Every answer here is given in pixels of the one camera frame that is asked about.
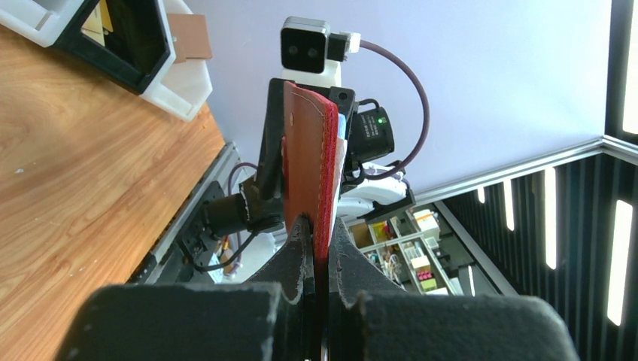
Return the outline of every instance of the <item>storage shelf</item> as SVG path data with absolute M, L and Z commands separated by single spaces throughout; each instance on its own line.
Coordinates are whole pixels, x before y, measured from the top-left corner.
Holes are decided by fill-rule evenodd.
M 368 225 L 368 232 L 370 232 L 370 238 L 372 238 L 372 243 L 377 244 L 378 243 L 377 236 L 375 235 L 375 230 L 372 229 L 371 224 Z
M 408 215 L 408 221 L 412 225 L 412 227 L 415 230 L 419 229 L 417 221 L 415 220 L 412 213 L 410 213 L 409 211 L 406 213 Z M 434 254 L 434 251 L 432 250 L 432 248 L 430 248 L 430 246 L 427 245 L 427 242 L 425 241 L 423 235 L 419 237 L 419 240 L 421 241 L 421 244 L 423 245 L 425 249 L 427 258 L 430 259 L 430 265 L 434 268 L 433 273 L 434 273 L 434 277 L 436 278 L 437 284 L 442 283 L 443 285 L 445 285 L 445 287 L 448 289 L 448 292 L 451 295 L 458 295 L 458 292 L 450 283 L 450 278 L 443 270 L 443 267 L 441 266 L 441 262 L 439 262 L 439 259 L 436 258 L 436 254 Z
M 403 256 L 403 260 L 406 261 L 406 265 L 408 267 L 408 272 L 410 274 L 410 281 L 412 282 L 412 284 L 415 285 L 415 287 L 419 291 L 419 293 L 421 295 L 423 295 L 425 292 L 423 291 L 423 288 L 421 288 L 421 283 L 417 279 L 417 275 L 415 273 L 415 270 L 412 268 L 412 265 L 410 264 L 410 261 L 409 261 L 408 257 L 406 256 L 406 250 L 403 247 L 403 243 L 399 243 L 399 249 L 401 250 L 401 256 Z
M 360 248 L 361 252 L 370 252 L 371 250 L 376 250 L 378 248 L 384 248 L 384 247 L 389 247 L 389 246 L 394 246 L 395 244 L 399 244 L 399 243 L 403 243 L 405 241 L 411 241 L 415 238 L 418 238 L 419 236 L 421 236 L 423 234 L 423 232 L 417 232 L 414 235 L 404 235 L 395 239 L 391 239 L 389 241 L 385 241 L 385 242 L 381 242 L 381 243 L 377 243 L 377 244 L 373 244 L 371 246 L 368 247 L 363 247 Z
M 390 218 L 390 229 L 392 229 L 392 233 L 394 233 L 397 238 L 401 238 L 401 232 L 396 224 L 396 217 Z

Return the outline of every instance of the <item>cable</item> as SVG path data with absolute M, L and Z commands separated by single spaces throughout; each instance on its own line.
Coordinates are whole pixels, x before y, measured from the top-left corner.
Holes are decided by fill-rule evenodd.
M 359 106 L 361 105 L 367 105 L 367 104 L 374 104 L 375 108 L 378 110 L 380 108 L 378 102 L 374 99 L 364 99 L 361 102 L 359 102 Z
M 230 192 L 232 191 L 232 176 L 235 175 L 235 172 L 238 171 L 241 167 L 251 167 L 255 171 L 257 170 L 257 166 L 253 163 L 242 162 L 242 163 L 235 164 L 235 166 L 232 167 L 232 169 L 230 170 L 230 175 L 228 176 L 228 193 L 226 193 L 228 196 L 230 196 Z M 237 247 L 241 247 L 242 237 L 240 236 L 239 232 L 237 232 L 235 236 L 237 238 Z M 228 275 L 232 275 L 233 273 L 237 271 L 237 268 L 239 268 L 239 264 L 241 261 L 242 261 L 242 255 L 240 253 L 238 255 L 237 262 L 234 265 L 232 265 L 232 269 L 230 270 L 230 272 L 228 272 Z
M 347 180 L 343 182 L 342 185 L 356 187 L 359 184 L 362 184 L 365 179 L 366 179 L 366 173 L 365 173 L 365 170 L 363 169 L 363 163 L 359 162 L 359 175 L 353 180 Z
M 417 144 L 415 145 L 414 149 L 412 149 L 410 154 L 408 154 L 408 156 L 404 160 L 402 160 L 391 170 L 381 174 L 366 175 L 366 178 L 370 179 L 371 181 L 378 181 L 380 179 L 390 177 L 392 174 L 395 174 L 401 169 L 405 168 L 408 164 L 410 164 L 412 160 L 416 158 L 419 151 L 421 151 L 421 148 L 425 143 L 425 138 L 427 138 L 427 133 L 430 131 L 430 104 L 427 101 L 425 90 L 423 89 L 423 86 L 421 85 L 421 82 L 417 78 L 416 74 L 410 69 L 410 67 L 407 66 L 407 64 L 399 59 L 399 57 L 392 54 L 390 51 L 385 50 L 383 47 L 380 47 L 377 44 L 371 43 L 369 41 L 362 40 L 360 47 L 383 56 L 384 58 L 393 62 L 401 70 L 403 70 L 403 72 L 406 73 L 412 84 L 414 84 L 415 88 L 417 89 L 417 93 L 419 95 L 419 98 L 421 99 L 421 105 L 423 106 L 423 128 L 421 128 L 421 135 L 419 135 Z
M 232 256 L 229 259 L 227 259 L 225 262 L 222 262 L 218 265 L 198 265 L 195 262 L 193 262 L 193 267 L 200 272 L 210 272 L 216 269 L 224 268 L 227 265 L 232 264 L 232 262 L 235 261 L 235 258 L 241 256 L 242 252 L 255 239 L 255 237 L 257 237 L 257 235 L 259 235 L 259 232 L 252 232 L 251 235 L 248 236 L 248 239 L 246 239 L 246 242 L 244 242 L 241 246 L 239 246 L 239 248 L 237 248 L 237 251 L 235 251 L 235 253 L 233 253 Z

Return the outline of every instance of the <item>wooden table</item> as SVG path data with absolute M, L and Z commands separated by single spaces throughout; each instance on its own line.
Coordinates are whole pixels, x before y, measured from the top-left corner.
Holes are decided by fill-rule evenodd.
M 208 107 L 183 123 L 0 26 L 0 359 L 50 359 L 222 146 Z

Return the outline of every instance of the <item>leather wallet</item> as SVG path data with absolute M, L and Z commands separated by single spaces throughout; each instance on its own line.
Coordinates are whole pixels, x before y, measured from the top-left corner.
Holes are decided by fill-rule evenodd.
M 297 216 L 308 218 L 315 269 L 327 269 L 341 174 L 337 156 L 343 154 L 338 131 L 339 110 L 334 103 L 311 90 L 284 83 L 284 220 L 290 231 Z

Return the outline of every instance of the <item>wallet stitching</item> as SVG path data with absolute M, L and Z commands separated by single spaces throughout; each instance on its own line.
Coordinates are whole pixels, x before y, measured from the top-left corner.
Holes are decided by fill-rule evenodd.
M 291 93 L 293 95 L 295 95 L 295 96 L 299 96 L 300 98 L 304 98 L 307 102 L 312 104 L 314 109 L 317 112 L 319 112 L 319 114 L 321 114 L 322 117 L 324 116 L 324 113 L 322 113 L 319 110 L 317 105 L 311 99 L 308 99 L 308 98 L 306 98 L 305 96 L 303 96 L 301 94 L 295 93 L 294 90 Z M 326 123 L 324 123 L 324 126 L 323 126 L 322 131 L 321 131 L 321 156 L 320 156 L 320 159 L 319 159 L 321 167 L 319 168 L 319 184 L 322 184 L 321 182 L 324 179 L 324 144 L 326 142 L 325 130 L 326 130 Z M 321 212 L 321 192 L 319 192 L 319 194 L 317 195 L 317 215 L 319 215 L 320 212 Z
M 301 95 L 301 94 L 297 94 L 297 93 L 295 93 L 294 91 L 292 92 L 292 94 L 293 94 L 294 96 L 299 96 L 300 98 L 304 98 L 305 100 L 307 100 L 308 102 L 310 102 L 310 104 L 312 104 L 312 106 L 314 107 L 314 109 L 316 109 L 316 110 L 319 112 L 319 114 L 321 114 L 321 116 L 322 116 L 322 117 L 324 116 L 324 113 L 321 113 L 321 110 L 319 109 L 319 107 L 317 107 L 317 105 L 316 105 L 316 104 L 315 104 L 315 103 L 314 103 L 311 99 L 308 99 L 308 98 L 306 98 L 305 96 L 303 96 L 303 95 Z

